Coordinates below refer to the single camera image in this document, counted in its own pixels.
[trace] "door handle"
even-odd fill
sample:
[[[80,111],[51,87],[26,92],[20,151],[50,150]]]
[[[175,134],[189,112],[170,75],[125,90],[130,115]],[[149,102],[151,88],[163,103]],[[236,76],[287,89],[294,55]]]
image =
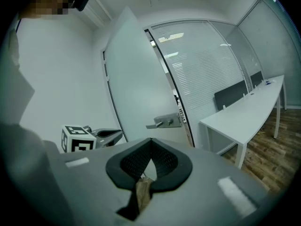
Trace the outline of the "door handle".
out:
[[[157,129],[157,128],[174,128],[181,127],[182,123],[180,120],[180,115],[178,113],[162,115],[154,118],[154,125],[147,125],[147,129]]]
[[[147,129],[156,129],[158,128],[159,126],[162,126],[163,125],[163,122],[159,122],[157,124],[154,124],[154,125],[148,125],[146,126]]]

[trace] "white door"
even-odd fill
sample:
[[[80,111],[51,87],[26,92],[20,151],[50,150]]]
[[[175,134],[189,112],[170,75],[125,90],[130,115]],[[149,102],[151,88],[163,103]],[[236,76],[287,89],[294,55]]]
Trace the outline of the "white door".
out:
[[[129,8],[118,18],[105,51],[109,85],[128,141],[155,137],[189,145],[185,128],[147,129],[154,118],[178,113],[165,72]]]

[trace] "door frame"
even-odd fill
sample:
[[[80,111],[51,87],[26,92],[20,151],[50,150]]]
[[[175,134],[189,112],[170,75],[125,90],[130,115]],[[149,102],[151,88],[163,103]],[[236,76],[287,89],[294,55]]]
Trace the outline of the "door frame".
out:
[[[109,93],[110,93],[110,96],[111,96],[111,100],[112,100],[112,103],[113,103],[113,107],[114,107],[114,110],[115,110],[115,114],[116,114],[117,120],[119,122],[119,125],[120,125],[120,128],[122,130],[123,136],[124,136],[125,140],[128,142],[126,133],[123,130],[120,118],[118,116],[118,112],[117,112],[117,109],[116,109],[116,106],[115,106],[115,103],[114,103],[114,99],[113,99],[113,95],[112,95],[112,91],[111,91],[111,88],[110,88],[110,78],[108,76],[107,66],[106,66],[106,60],[105,60],[105,55],[104,55],[105,54],[105,50],[106,50],[106,48],[103,51],[101,51],[101,55],[102,55],[101,58],[102,58],[103,65],[104,65],[105,77],[106,77],[106,80],[107,80],[108,89],[109,89]]]
[[[157,42],[155,41],[153,35],[151,34],[152,29],[151,29],[151,28],[145,29],[144,32],[148,32],[148,33],[150,34],[152,40],[153,40],[154,43],[156,44],[156,47],[157,47],[157,49],[159,50],[159,52],[160,52],[160,54],[161,54],[161,56],[162,56],[162,59],[163,59],[163,61],[164,61],[164,63],[165,63],[166,68],[168,69],[168,72],[169,72],[169,74],[170,74],[170,77],[171,77],[171,79],[173,80],[175,90],[176,90],[177,93],[178,93],[178,97],[179,97],[179,100],[180,100],[180,102],[181,102],[181,104],[182,104],[183,112],[184,112],[185,117],[186,117],[186,122],[187,122],[187,125],[188,125],[190,137],[191,137],[191,140],[192,140],[192,145],[193,145],[193,147],[196,147],[195,144],[194,144],[194,139],[193,139],[193,135],[192,135],[192,131],[191,131],[189,119],[188,119],[188,116],[187,116],[187,113],[186,113],[186,110],[185,110],[184,103],[183,103],[182,98],[181,98],[181,94],[180,94],[180,92],[179,92],[179,89],[178,89],[178,87],[177,87],[177,84],[175,83],[174,77],[173,77],[173,75],[171,74],[171,71],[170,71],[170,69],[169,69],[169,67],[168,67],[168,65],[167,65],[167,61],[165,60],[165,57],[163,56],[163,53],[162,53],[160,47],[158,46]]]

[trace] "person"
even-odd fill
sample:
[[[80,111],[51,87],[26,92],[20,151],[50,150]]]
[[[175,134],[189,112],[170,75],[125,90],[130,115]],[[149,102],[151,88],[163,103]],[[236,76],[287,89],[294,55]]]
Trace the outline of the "person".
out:
[[[28,0],[11,22],[0,49],[0,165],[6,211],[22,212],[22,220],[31,224],[45,225],[46,219],[53,225],[71,226],[74,216],[51,172],[45,142],[19,125],[34,90],[19,72],[16,25],[19,19],[66,14],[73,1]],[[11,218],[11,223],[18,218]]]
[[[6,43],[9,53],[16,66],[19,67],[19,45],[16,35],[16,24],[24,18],[41,18],[44,16],[62,15],[72,7],[74,0],[30,0],[30,2],[20,10],[13,20],[8,31]]]

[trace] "desk leg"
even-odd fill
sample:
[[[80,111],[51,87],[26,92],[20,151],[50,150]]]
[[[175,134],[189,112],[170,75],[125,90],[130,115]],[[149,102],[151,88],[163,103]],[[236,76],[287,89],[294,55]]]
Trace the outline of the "desk leg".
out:
[[[287,110],[287,106],[286,106],[286,89],[285,89],[284,81],[283,81],[283,84],[282,84],[282,88],[283,88],[283,95],[284,95],[284,110]]]
[[[208,151],[212,151],[212,130],[209,127],[207,128],[207,141],[208,141]]]
[[[276,127],[275,127],[275,133],[274,133],[274,139],[278,136],[278,129],[280,124],[280,95],[277,99],[277,116],[276,116]]]
[[[246,154],[246,146],[247,144],[238,145],[237,147],[235,166],[237,166],[239,169],[241,169],[241,166],[243,165],[244,162],[244,158]]]

